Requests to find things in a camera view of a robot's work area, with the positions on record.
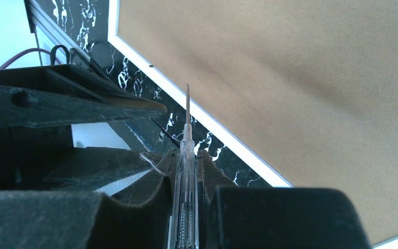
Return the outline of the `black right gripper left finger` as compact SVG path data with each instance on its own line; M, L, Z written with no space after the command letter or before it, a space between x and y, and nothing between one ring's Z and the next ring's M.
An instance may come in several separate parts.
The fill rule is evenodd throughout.
M0 248L166 248L175 162L94 191L0 191Z

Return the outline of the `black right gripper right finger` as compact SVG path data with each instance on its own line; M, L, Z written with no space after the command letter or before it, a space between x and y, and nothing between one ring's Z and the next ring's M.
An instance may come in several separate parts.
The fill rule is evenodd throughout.
M370 248L350 199L331 188L239 187L197 154L200 248Z

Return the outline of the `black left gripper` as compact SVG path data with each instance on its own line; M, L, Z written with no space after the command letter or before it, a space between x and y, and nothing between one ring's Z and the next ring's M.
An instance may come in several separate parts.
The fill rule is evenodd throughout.
M75 148L72 125L165 114L165 105L125 93L77 65L0 70L0 190L94 191L152 169L161 153Z

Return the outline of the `clear tester screwdriver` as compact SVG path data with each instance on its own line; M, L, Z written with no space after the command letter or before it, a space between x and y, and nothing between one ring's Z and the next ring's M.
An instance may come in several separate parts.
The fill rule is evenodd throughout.
M187 85L186 123L175 167L169 248L199 248L197 163L190 103L190 86Z

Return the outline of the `white picture frame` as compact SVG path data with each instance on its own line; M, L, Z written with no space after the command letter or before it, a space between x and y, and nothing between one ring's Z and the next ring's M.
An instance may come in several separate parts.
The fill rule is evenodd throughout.
M371 243L398 236L398 1L111 1L108 27L266 181L342 190Z

